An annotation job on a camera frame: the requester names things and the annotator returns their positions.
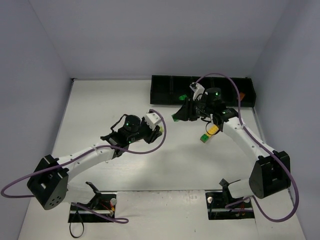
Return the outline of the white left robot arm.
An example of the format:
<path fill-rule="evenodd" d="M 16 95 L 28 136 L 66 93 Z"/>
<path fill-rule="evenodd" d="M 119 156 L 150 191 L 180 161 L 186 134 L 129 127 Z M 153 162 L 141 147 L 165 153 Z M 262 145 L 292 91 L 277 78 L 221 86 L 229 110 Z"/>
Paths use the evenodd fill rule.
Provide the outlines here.
<path fill-rule="evenodd" d="M 105 144 L 94 144 L 82 151 L 63 157 L 44 156 L 27 182 L 27 187 L 44 210 L 51 210 L 70 196 L 70 182 L 80 173 L 130 152 L 130 145 L 144 140 L 153 143 L 162 135 L 161 117 L 148 112 L 144 117 L 123 115 L 124 124 L 118 130 L 101 136 Z"/>

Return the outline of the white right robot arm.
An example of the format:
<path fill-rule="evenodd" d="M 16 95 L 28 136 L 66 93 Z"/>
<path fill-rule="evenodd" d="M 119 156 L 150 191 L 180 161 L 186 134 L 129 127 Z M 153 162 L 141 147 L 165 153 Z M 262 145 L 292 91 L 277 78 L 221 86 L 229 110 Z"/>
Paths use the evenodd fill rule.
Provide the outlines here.
<path fill-rule="evenodd" d="M 227 185 L 232 198 L 255 196 L 263 199 L 291 186 L 286 173 L 290 170 L 289 155 L 285 151 L 274 150 L 245 128 L 239 113 L 222 101 L 219 88 L 209 88 L 195 98 L 186 98 L 173 118 L 180 121 L 209 118 L 245 153 L 252 171 L 249 178 Z"/>

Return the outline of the dark green lego brick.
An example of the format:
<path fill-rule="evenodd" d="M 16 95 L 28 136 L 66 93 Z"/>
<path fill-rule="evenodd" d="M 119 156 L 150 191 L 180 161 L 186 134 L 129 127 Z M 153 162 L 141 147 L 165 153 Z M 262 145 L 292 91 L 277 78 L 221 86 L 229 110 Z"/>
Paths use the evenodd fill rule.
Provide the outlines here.
<path fill-rule="evenodd" d="M 171 117 L 172 117 L 172 120 L 173 120 L 174 122 L 178 122 L 178 121 L 179 121 L 177 118 L 175 118 L 175 115 L 174 115 L 174 114 L 172 114 Z"/>

